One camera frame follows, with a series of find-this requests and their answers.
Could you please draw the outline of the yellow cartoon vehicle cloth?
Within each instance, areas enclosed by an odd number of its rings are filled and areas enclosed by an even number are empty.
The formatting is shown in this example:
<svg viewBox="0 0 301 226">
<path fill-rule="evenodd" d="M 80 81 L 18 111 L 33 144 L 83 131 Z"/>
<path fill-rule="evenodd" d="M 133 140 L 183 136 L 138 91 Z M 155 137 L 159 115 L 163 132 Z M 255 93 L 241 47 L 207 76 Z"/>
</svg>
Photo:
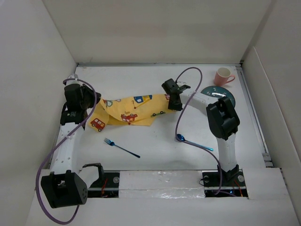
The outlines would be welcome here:
<svg viewBox="0 0 301 226">
<path fill-rule="evenodd" d="M 155 94 L 126 97 L 122 99 L 101 99 L 88 121 L 88 125 L 101 132 L 107 125 L 150 126 L 156 117 L 173 113 L 168 109 L 169 95 Z"/>
</svg>

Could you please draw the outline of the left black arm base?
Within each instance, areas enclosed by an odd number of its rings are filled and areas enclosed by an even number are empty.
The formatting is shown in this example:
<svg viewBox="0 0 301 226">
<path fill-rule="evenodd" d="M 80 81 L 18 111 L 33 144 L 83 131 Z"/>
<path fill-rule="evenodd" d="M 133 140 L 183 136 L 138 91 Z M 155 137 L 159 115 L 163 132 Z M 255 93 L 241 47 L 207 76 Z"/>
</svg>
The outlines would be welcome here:
<svg viewBox="0 0 301 226">
<path fill-rule="evenodd" d="M 86 183 L 83 195 L 87 198 L 118 198 L 119 172 L 105 172 L 99 176 L 97 171 L 79 173 L 80 178 Z"/>
</svg>

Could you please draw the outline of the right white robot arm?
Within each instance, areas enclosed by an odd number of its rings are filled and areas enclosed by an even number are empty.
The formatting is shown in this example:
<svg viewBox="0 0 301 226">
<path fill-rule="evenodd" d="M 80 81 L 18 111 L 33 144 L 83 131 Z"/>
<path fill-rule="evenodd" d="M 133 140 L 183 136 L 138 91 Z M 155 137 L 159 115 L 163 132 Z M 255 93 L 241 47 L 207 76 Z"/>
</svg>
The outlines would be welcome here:
<svg viewBox="0 0 301 226">
<path fill-rule="evenodd" d="M 168 109 L 180 111 L 183 115 L 187 106 L 198 109 L 208 120 L 211 133 L 218 144 L 217 179 L 219 186 L 227 186 L 239 172 L 235 153 L 235 139 L 240 119 L 231 100 L 227 96 L 210 97 L 197 91 L 189 92 L 190 86 L 179 86 L 168 79 L 162 88 L 169 95 Z"/>
</svg>

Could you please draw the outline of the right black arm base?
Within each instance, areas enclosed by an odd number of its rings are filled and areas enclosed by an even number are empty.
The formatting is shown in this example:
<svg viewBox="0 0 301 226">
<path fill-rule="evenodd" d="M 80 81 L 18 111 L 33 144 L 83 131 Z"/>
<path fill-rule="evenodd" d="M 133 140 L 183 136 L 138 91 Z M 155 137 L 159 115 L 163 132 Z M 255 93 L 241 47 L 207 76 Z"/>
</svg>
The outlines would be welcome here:
<svg viewBox="0 0 301 226">
<path fill-rule="evenodd" d="M 222 179 L 217 170 L 205 170 L 199 184 L 204 188 L 206 198 L 209 197 L 246 197 L 248 198 L 246 181 L 243 171 L 239 172 L 230 180 Z"/>
</svg>

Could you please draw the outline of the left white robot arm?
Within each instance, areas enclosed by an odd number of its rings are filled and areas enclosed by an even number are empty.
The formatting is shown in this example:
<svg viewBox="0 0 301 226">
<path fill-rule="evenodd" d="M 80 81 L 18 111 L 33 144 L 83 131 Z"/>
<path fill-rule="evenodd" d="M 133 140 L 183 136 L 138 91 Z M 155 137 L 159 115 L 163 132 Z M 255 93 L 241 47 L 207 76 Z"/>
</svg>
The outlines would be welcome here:
<svg viewBox="0 0 301 226">
<path fill-rule="evenodd" d="M 101 186 L 105 175 L 100 163 L 80 166 L 80 141 L 86 122 L 101 94 L 76 74 L 63 81 L 66 102 L 63 105 L 57 144 L 50 154 L 50 174 L 41 178 L 41 188 L 51 208 L 83 205 L 91 185 Z"/>
</svg>

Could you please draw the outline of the blue metal spoon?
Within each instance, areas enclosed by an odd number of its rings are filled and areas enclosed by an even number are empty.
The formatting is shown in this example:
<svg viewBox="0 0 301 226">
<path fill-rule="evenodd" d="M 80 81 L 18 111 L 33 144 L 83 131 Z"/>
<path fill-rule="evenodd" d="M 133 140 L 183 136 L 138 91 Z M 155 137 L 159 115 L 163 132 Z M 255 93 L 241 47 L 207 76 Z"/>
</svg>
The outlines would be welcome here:
<svg viewBox="0 0 301 226">
<path fill-rule="evenodd" d="M 198 143 L 195 143 L 195 142 L 192 142 L 192 141 L 189 141 L 189 140 L 185 139 L 185 137 L 182 134 L 176 134 L 175 138 L 179 142 L 186 143 L 186 144 L 189 144 L 189 145 L 192 145 L 192 146 L 196 146 L 196 147 L 199 147 L 199 148 L 202 148 L 202 149 L 206 149 L 206 150 L 211 151 L 211 152 L 214 151 L 213 148 L 210 148 L 210 147 L 207 147 L 207 146 L 204 146 L 204 145 L 201 145 L 201 144 L 198 144 Z"/>
</svg>

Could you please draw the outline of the teal ceramic plate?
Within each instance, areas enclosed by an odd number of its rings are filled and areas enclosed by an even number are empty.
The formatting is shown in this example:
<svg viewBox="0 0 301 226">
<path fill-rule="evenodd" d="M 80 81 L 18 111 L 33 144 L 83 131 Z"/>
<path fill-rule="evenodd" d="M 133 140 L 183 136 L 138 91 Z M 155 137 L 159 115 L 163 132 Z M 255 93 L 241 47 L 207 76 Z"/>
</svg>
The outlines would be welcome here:
<svg viewBox="0 0 301 226">
<path fill-rule="evenodd" d="M 202 94 L 207 95 L 209 97 L 216 97 L 216 98 L 221 98 L 221 97 L 228 97 L 232 103 L 232 105 L 235 107 L 236 106 L 236 101 L 233 96 L 233 94 L 228 91 L 226 88 L 219 87 L 219 86 L 208 86 L 205 87 L 202 91 Z"/>
</svg>

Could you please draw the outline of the pink ceramic mug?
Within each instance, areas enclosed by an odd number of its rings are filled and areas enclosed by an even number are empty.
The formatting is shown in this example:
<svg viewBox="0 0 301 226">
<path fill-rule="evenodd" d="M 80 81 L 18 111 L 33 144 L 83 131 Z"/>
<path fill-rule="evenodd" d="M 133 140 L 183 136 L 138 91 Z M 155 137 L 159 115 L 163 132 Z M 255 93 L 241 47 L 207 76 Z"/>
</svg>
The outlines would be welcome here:
<svg viewBox="0 0 301 226">
<path fill-rule="evenodd" d="M 217 70 L 214 78 L 214 84 L 216 86 L 223 86 L 235 80 L 235 75 L 231 74 L 228 68 L 221 67 Z"/>
</svg>

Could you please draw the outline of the blue metal fork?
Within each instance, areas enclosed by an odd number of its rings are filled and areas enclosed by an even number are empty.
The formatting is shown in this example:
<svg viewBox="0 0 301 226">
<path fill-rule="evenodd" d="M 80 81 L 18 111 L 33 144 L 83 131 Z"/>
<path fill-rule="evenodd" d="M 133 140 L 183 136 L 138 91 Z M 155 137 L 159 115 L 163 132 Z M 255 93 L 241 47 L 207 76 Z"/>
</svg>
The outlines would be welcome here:
<svg viewBox="0 0 301 226">
<path fill-rule="evenodd" d="M 136 158 L 140 158 L 139 155 L 137 155 L 137 154 L 135 154 L 135 153 L 133 153 L 133 152 L 131 152 L 131 151 L 128 151 L 128 150 L 125 149 L 125 148 L 122 148 L 122 147 L 118 146 L 117 144 L 115 144 L 115 143 L 114 143 L 112 140 L 110 140 L 110 139 L 105 138 L 105 139 L 104 139 L 104 142 L 105 142 L 106 144 L 110 145 L 110 146 L 115 146 L 115 147 L 117 147 L 117 148 L 119 148 L 119 149 L 121 149 L 121 150 L 123 150 L 123 151 L 125 151 L 125 152 L 127 152 L 127 153 L 129 153 L 129 154 L 131 154 L 131 155 L 133 155 L 133 156 L 135 156 Z"/>
</svg>

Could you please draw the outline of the white foam front block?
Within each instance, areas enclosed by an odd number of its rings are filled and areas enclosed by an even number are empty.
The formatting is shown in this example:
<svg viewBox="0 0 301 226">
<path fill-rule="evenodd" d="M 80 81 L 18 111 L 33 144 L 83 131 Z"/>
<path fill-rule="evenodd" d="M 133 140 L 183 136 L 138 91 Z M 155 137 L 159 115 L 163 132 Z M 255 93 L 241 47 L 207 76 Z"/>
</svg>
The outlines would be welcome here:
<svg viewBox="0 0 301 226">
<path fill-rule="evenodd" d="M 197 199 L 205 198 L 199 170 L 122 171 L 120 198 Z"/>
</svg>

